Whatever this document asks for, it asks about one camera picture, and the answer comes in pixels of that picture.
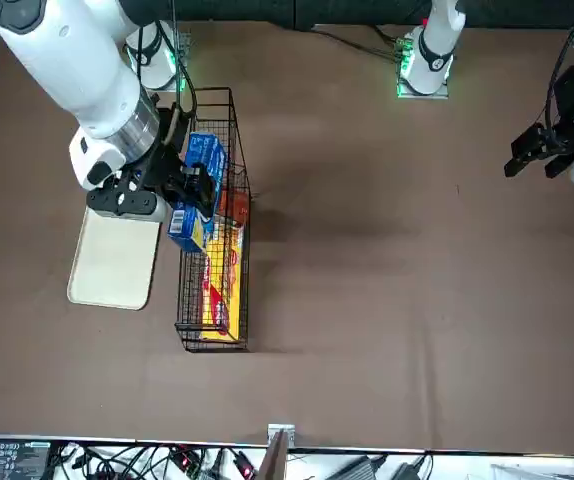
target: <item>wire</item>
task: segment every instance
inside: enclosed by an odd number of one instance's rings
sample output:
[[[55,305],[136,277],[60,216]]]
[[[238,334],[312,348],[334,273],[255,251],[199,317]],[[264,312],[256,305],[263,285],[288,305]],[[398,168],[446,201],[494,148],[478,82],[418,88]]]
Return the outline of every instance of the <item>wire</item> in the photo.
[[[416,4],[416,6],[412,9],[412,11],[409,12],[407,15],[405,15],[399,23],[402,25],[406,24],[409,20],[411,20],[411,18],[414,15],[416,15],[420,11],[421,8],[423,8],[425,5],[429,3],[431,3],[431,0],[422,0],[418,2],[418,4]]]
[[[378,35],[380,37],[380,39],[385,42],[386,45],[388,46],[394,46],[396,44],[396,40],[398,39],[398,37],[392,37],[391,35],[387,35],[385,32],[383,32],[378,25],[371,25],[371,29],[376,32],[376,35]]]
[[[395,63],[395,61],[396,61],[396,55],[393,54],[392,52],[388,52],[386,50],[381,50],[379,48],[366,47],[366,46],[361,45],[359,43],[352,42],[351,40],[347,40],[346,38],[339,37],[338,35],[335,35],[335,34],[329,33],[329,32],[325,32],[323,30],[310,30],[310,32],[311,33],[317,33],[318,35],[322,35],[324,37],[332,38],[332,39],[334,39],[340,43],[343,43],[343,44],[348,45],[352,48],[355,48],[356,50],[359,50],[359,51],[365,52],[365,53],[369,53],[371,55],[375,55],[375,56],[380,57],[380,58],[384,58],[385,60],[388,60],[389,62]]]
[[[555,143],[559,147],[564,147],[564,145],[556,138],[554,133],[554,129],[552,128],[551,122],[551,99],[554,96],[554,85],[556,84],[556,80],[558,80],[558,72],[560,71],[560,67],[565,60],[565,56],[567,55],[567,51],[571,46],[574,40],[574,26],[569,31],[569,35],[567,36],[567,40],[565,40],[565,44],[563,45],[562,50],[558,54],[558,59],[556,60],[556,64],[554,65],[554,70],[551,73],[551,78],[549,79],[549,85],[547,86],[547,99],[545,100],[545,128],[547,129],[547,136],[549,139]]]
[[[172,17],[175,18],[176,7],[175,7],[174,0],[171,0],[171,2],[172,2]],[[177,66],[176,67],[176,108],[174,109],[174,113],[172,114],[171,124],[169,127],[169,131],[167,132],[167,136],[163,140],[163,144],[168,145],[171,142],[171,139],[173,138],[174,132],[176,130],[176,125],[178,124],[178,119],[180,118],[180,115],[182,114],[185,118],[193,118],[196,116],[196,110],[198,109],[198,100],[196,99],[196,89],[194,88],[194,84],[191,81],[191,78],[189,77],[189,72],[187,72],[187,68],[185,67],[185,64],[180,59],[180,52],[177,49],[177,45],[174,46],[171,44],[171,41],[169,40],[169,37],[165,33],[165,30],[163,29],[163,26],[161,25],[160,20],[156,20],[155,23],[156,23],[156,27],[158,28],[158,31],[160,32],[160,34],[163,37],[163,40],[165,41],[165,44],[167,45],[167,48],[169,48],[171,51],[174,52],[174,64]],[[177,30],[178,29],[176,28],[176,23],[174,20],[174,30],[172,31],[172,35],[174,35],[174,39],[176,41],[178,39],[178,37],[177,37],[178,31]],[[180,70],[182,71],[183,76],[185,77],[185,81],[187,82],[187,86],[189,87],[189,92],[191,93],[191,110],[189,110],[189,112],[187,112],[187,113],[184,113],[182,111],[182,107],[180,106],[180,75],[178,74],[178,68],[180,68]]]
[[[171,19],[172,19],[172,31],[171,34],[174,36],[174,65],[176,65],[176,105],[180,107],[180,75],[178,71],[178,64],[182,63],[178,55],[178,23],[176,20],[176,0],[169,0],[171,4]]]
[[[138,29],[138,51],[136,52],[137,64],[136,64],[136,76],[140,82],[140,66],[142,62],[142,52],[143,52],[143,29],[142,27]]]

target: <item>black cable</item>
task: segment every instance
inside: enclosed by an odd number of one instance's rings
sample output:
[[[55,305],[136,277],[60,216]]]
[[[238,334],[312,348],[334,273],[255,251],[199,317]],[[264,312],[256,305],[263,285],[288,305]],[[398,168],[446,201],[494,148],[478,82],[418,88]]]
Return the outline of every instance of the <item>black cable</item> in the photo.
[[[151,462],[154,460],[154,456],[156,455],[156,452],[158,451],[158,449],[160,448],[160,446],[156,446],[154,448],[154,451],[151,452],[151,455],[149,456],[149,460],[147,460],[147,463],[145,464],[145,468],[147,468],[148,466],[151,467]],[[158,480],[158,477],[156,477],[156,474],[154,472],[151,472],[151,476],[154,477],[154,480]]]
[[[567,40],[565,40],[565,44],[563,45],[562,50],[558,54],[558,59],[556,60],[554,70],[551,73],[551,78],[549,79],[549,85],[547,86],[547,99],[545,100],[545,128],[547,129],[547,136],[553,143],[563,148],[564,145],[558,141],[554,133],[554,129],[552,128],[551,99],[554,96],[554,85],[556,84],[556,80],[558,80],[558,72],[560,71],[560,67],[562,66],[563,61],[565,60],[565,56],[567,55],[567,50],[569,50],[569,47],[571,46],[573,40],[574,40],[574,26],[569,31]]]
[[[138,77],[138,81],[140,82],[140,63],[142,61],[142,52],[143,52],[143,29],[142,27],[138,29],[138,51],[136,52],[136,76]]]
[[[163,37],[163,40],[165,41],[165,44],[167,45],[167,48],[169,48],[171,51],[174,51],[174,47],[171,44],[169,37],[165,33],[165,30],[163,30],[163,26],[160,24],[160,20],[155,20],[155,23],[156,23],[156,27],[158,28],[158,30],[160,31],[160,33]],[[183,76],[185,77],[185,80],[187,81],[187,86],[189,87],[189,92],[191,93],[191,110],[189,112],[187,112],[185,115],[187,118],[192,118],[196,115],[196,110],[198,109],[198,100],[196,99],[196,89],[194,88],[194,84],[192,83],[191,78],[189,77],[189,73],[187,72],[187,68],[185,68],[185,65],[183,64],[182,60],[179,58],[179,54],[175,51],[174,51],[174,63],[176,65],[178,65],[178,67],[180,67],[180,69],[182,70]],[[180,91],[180,75],[178,75],[178,67],[176,69],[176,86]]]
[[[135,471],[135,470],[134,470],[134,465],[136,465],[136,462],[138,462],[138,459],[143,456],[143,454],[145,453],[146,450],[147,450],[147,447],[141,447],[140,451],[139,451],[136,455],[134,455],[134,458],[132,458],[132,459],[129,461],[129,463],[128,463],[128,465],[129,465],[129,470]],[[124,479],[126,479],[126,478],[127,478],[127,472],[128,472],[129,470],[123,470],[123,471],[121,472],[121,474],[118,476],[118,479],[119,479],[119,480],[124,480]]]
[[[371,29],[376,32],[376,35],[378,35],[380,37],[380,39],[385,42],[386,45],[388,46],[395,46],[396,44],[396,40],[397,37],[392,37],[391,35],[387,35],[385,32],[383,32],[378,25],[371,25]]]
[[[322,35],[324,37],[332,38],[332,39],[334,39],[340,43],[343,43],[343,44],[348,45],[352,48],[355,48],[356,50],[359,50],[359,51],[365,52],[365,53],[369,53],[369,54],[374,55],[376,57],[384,58],[385,60],[388,60],[390,62],[395,63],[395,61],[396,61],[395,54],[392,54],[391,52],[388,52],[386,50],[381,50],[379,48],[366,47],[366,46],[361,45],[359,43],[352,42],[351,40],[347,40],[346,38],[339,37],[338,35],[334,35],[333,33],[325,32],[323,30],[310,30],[310,32],[311,33],[317,33],[318,35]]]
[[[75,449],[67,456],[67,459],[66,459],[66,460],[63,460],[62,453],[63,453],[63,450],[64,450],[64,449],[65,449],[65,447],[61,447],[61,448],[58,450],[58,452],[56,453],[57,463],[60,463],[60,468],[62,468],[63,473],[65,474],[65,477],[67,478],[67,480],[71,480],[71,479],[69,478],[69,474],[67,473],[67,470],[65,470],[65,462],[66,462],[66,461],[69,461],[69,460],[71,459],[72,455],[73,455],[74,452],[75,452]]]
[[[412,9],[411,12],[409,12],[407,15],[405,15],[403,17],[403,19],[399,22],[401,25],[406,24],[409,20],[411,20],[411,18],[416,15],[421,8],[423,8],[425,5],[428,5],[429,3],[431,3],[431,0],[421,0],[420,2],[418,2],[418,4],[416,4],[416,6]]]

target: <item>brown table surface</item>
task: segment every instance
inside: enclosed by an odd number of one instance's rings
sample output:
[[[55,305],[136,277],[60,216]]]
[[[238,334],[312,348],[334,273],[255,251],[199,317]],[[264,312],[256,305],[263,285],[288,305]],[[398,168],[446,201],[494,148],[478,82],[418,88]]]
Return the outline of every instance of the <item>brown table surface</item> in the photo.
[[[0,432],[574,453],[574,185],[502,173],[564,33],[468,30],[449,101],[402,101],[327,38],[191,31],[258,194],[255,353],[183,351],[164,235],[145,309],[68,302],[76,124],[0,42]]]

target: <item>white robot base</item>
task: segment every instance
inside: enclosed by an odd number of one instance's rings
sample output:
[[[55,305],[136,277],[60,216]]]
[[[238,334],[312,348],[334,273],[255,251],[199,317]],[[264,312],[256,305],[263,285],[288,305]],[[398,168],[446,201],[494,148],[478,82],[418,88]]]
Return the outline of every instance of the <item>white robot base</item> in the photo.
[[[436,93],[431,95],[419,95],[410,89],[404,81],[401,81],[400,75],[396,80],[396,96],[398,98],[420,98],[425,100],[447,100],[449,98],[449,89],[447,84],[443,83]]]

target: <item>black wire basket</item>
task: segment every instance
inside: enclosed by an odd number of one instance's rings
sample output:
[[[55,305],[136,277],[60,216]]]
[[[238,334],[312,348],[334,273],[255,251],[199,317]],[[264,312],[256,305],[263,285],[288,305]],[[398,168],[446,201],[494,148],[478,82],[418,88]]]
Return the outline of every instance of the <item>black wire basket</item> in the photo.
[[[251,191],[230,88],[197,88],[191,131],[215,134],[227,154],[206,252],[181,250],[176,331],[188,352],[247,351]]]

